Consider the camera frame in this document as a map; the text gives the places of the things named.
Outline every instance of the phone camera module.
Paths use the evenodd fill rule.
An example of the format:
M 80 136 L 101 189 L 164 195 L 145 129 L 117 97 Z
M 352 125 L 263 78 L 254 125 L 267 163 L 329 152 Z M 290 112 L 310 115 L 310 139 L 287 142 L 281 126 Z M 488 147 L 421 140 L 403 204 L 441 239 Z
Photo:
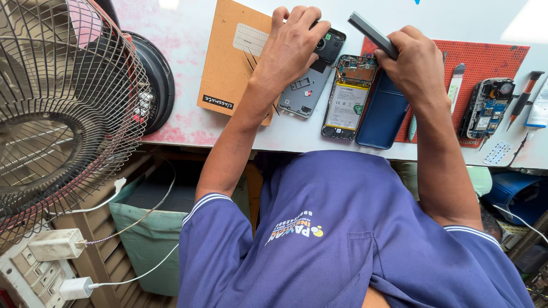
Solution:
M 316 49 L 322 50 L 326 46 L 326 39 L 322 38 L 319 40 L 318 44 L 316 45 Z

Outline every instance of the red screwdriver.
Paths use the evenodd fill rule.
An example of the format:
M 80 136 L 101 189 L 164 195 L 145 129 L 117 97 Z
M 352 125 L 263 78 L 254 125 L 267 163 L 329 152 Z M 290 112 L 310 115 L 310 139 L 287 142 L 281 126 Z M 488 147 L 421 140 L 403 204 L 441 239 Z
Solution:
M 508 128 L 506 131 L 510 129 L 510 126 L 512 123 L 516 120 L 517 116 L 520 115 L 521 111 L 523 110 L 523 107 L 525 107 L 525 104 L 527 103 L 527 100 L 529 99 L 529 96 L 531 96 L 531 91 L 535 87 L 536 81 L 539 80 L 540 75 L 544 74 L 542 71 L 532 71 L 531 72 L 531 78 L 529 79 L 529 84 L 525 88 L 525 91 L 520 95 L 520 98 L 517 100 L 516 106 L 514 106 L 514 109 L 512 110 L 512 115 L 510 116 L 510 124 L 508 124 Z

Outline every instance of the fan guard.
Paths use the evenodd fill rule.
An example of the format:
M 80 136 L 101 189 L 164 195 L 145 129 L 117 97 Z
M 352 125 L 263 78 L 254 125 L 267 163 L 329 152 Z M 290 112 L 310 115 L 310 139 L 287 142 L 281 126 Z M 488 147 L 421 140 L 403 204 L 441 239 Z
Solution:
M 134 46 L 87 0 L 2 0 L 0 244 L 115 174 L 146 127 Z

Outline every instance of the blue phone back cover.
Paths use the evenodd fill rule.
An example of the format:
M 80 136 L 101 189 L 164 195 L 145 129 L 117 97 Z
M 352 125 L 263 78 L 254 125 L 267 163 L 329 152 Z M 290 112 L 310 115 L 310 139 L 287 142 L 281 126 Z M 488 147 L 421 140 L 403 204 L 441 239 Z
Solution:
M 392 147 L 399 128 L 406 117 L 409 103 L 382 71 L 371 97 L 356 142 L 359 145 L 388 150 Z

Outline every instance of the man's right hand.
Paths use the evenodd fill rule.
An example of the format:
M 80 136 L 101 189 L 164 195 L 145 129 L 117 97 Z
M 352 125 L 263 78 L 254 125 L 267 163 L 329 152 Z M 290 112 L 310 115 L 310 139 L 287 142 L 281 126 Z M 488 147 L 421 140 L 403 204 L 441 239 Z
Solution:
M 450 114 L 451 102 L 444 82 L 443 55 L 434 41 L 417 28 L 405 26 L 387 36 L 399 50 L 397 61 L 378 49 L 374 54 L 394 85 L 407 98 L 413 111 L 435 108 Z

